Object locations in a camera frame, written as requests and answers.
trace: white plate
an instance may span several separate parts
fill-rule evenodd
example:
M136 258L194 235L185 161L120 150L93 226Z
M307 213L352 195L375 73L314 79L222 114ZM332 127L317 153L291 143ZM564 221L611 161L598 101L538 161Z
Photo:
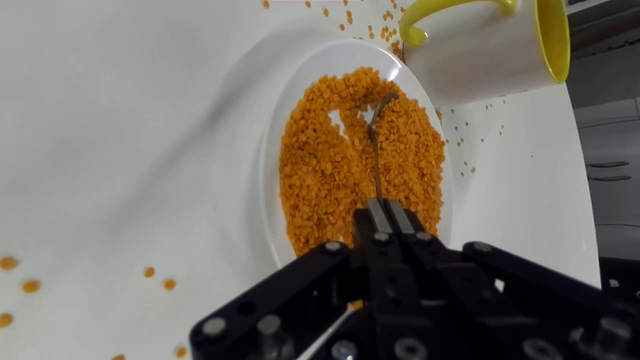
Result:
M260 201L261 201L261 218L266 226L266 239L271 249L273 261L282 267L293 258L293 250L286 237L286 221L284 211L279 204L279 175L277 175L277 163L279 163L279 140L287 123L287 116L291 109L301 99L303 91L315 82L320 77L341 77L345 73L352 73L359 66L370 66L380 73L382 79L395 82L410 99L416 99L419 107L426 109L426 114L429 118L429 124L440 132L442 127L436 114L434 104L426 97L419 82L414 79L414 74L390 53L375 49L366 43L357 41L335 41L328 43L321 49L317 49L290 79L286 85L279 103L273 111L271 124L267 129L267 135L261 143L261 180L257 180L260 188ZM447 175L447 161L443 161L443 180L442 180L442 196L443 196L443 208L438 225L438 235L442 241L449 237L449 203L447 203L447 186L446 176Z

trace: yellow cup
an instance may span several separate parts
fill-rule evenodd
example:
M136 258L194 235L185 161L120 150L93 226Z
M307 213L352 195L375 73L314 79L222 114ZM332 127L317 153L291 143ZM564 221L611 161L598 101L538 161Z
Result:
M449 27L442 19L466 31L440 36L438 27ZM562 0L416 0L400 19L400 36L419 82L449 101L494 99L568 79Z

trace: yellow mug handle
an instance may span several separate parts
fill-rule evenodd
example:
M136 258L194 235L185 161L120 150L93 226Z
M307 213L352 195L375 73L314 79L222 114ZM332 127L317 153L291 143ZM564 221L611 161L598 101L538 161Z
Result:
M407 7L407 11L400 19L402 43L407 46L421 46L426 43L426 36L414 25L434 13L440 13L443 8L451 8L463 3L471 3L471 0L416 0L411 7ZM515 13L515 0L486 0L486 3L496 3L503 15Z

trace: white table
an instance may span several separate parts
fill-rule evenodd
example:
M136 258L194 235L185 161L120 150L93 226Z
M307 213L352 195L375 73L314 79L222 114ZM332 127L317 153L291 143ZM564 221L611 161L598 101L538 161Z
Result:
M2 5L0 256L19 267L0 272L0 359L174 359L197 318L275 269L254 226L257 143L315 45L398 20L349 3L343 33L335 0ZM475 167L451 176L449 244L496 241L598 284L564 86L484 107L442 109L449 143L463 137L453 171ZM36 296L19 293L30 276Z

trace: lentil pile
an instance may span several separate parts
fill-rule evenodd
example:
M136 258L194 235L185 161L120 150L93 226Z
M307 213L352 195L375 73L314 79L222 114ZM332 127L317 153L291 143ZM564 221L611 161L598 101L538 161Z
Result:
M291 111L279 150L279 201L296 254L323 241L354 246L352 217L375 196L374 148L363 113L388 95L378 129L382 195L417 214L436 235L442 208L443 143L426 111L374 69L321 77Z

